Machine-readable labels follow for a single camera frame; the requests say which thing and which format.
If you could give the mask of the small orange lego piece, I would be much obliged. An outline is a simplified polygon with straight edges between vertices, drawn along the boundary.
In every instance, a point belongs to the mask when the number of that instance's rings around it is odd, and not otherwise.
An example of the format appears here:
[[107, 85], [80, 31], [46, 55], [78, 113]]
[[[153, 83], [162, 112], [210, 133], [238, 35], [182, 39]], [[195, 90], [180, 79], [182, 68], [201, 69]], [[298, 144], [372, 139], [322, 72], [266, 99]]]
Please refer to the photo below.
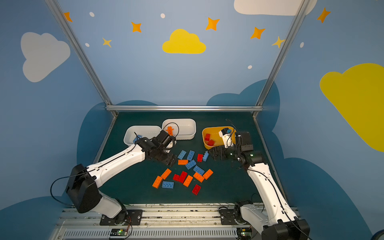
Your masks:
[[170, 136], [173, 136], [173, 135], [174, 135], [174, 134], [173, 134], [173, 131], [174, 131], [174, 129], [173, 129], [172, 126], [167, 126], [167, 132], [168, 132], [168, 134], [169, 134]]

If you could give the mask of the orange lego row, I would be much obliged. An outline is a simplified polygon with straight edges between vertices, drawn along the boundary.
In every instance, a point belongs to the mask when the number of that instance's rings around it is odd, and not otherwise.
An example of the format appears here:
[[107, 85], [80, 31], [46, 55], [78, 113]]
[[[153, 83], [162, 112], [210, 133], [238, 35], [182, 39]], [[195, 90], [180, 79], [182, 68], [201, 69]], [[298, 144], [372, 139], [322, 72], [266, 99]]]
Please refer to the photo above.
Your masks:
[[189, 163], [188, 160], [178, 160], [178, 165], [185, 166]]

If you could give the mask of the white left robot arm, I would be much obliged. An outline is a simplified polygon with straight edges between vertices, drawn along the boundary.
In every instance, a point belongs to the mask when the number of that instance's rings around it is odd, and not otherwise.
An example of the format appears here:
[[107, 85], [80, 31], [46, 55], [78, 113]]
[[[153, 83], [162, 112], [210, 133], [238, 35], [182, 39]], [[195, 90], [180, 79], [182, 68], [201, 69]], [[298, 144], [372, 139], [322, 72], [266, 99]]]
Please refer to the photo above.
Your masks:
[[151, 139], [142, 137], [127, 149], [114, 156], [89, 165], [73, 167], [66, 187], [66, 193], [80, 214], [96, 212], [120, 225], [127, 221], [128, 213], [121, 201], [103, 194], [99, 188], [125, 169], [144, 161], [146, 158], [171, 167], [177, 156], [170, 152], [176, 137], [166, 131]]

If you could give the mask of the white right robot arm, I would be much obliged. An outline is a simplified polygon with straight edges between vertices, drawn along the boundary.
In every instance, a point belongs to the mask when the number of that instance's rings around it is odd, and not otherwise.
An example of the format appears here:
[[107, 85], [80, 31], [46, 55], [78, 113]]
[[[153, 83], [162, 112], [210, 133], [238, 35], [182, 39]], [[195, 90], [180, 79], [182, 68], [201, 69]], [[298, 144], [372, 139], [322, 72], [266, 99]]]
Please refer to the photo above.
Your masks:
[[209, 154], [215, 159], [238, 161], [255, 184], [266, 210], [264, 214], [252, 202], [242, 201], [234, 209], [235, 219], [249, 223], [263, 240], [308, 240], [309, 224], [298, 218], [284, 199], [262, 153], [255, 151], [250, 133], [223, 128], [218, 134], [223, 144], [209, 149]]

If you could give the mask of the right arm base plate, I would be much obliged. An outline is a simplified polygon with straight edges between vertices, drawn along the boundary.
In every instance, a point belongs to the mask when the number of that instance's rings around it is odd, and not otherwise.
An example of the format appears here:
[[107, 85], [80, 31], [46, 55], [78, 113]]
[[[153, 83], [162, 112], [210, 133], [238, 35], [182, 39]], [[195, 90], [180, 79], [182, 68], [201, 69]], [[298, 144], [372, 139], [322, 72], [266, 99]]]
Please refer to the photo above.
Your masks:
[[220, 207], [218, 212], [222, 225], [249, 225], [249, 223], [242, 218], [238, 208], [229, 209], [227, 207]]

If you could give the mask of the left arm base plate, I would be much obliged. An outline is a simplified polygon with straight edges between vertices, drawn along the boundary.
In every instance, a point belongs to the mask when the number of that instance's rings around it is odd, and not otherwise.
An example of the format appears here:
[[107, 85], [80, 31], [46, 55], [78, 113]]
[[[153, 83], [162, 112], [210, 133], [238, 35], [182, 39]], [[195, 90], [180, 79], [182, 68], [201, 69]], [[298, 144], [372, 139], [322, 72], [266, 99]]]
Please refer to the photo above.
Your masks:
[[114, 218], [102, 215], [100, 226], [138, 226], [141, 223], [143, 210], [121, 210]]

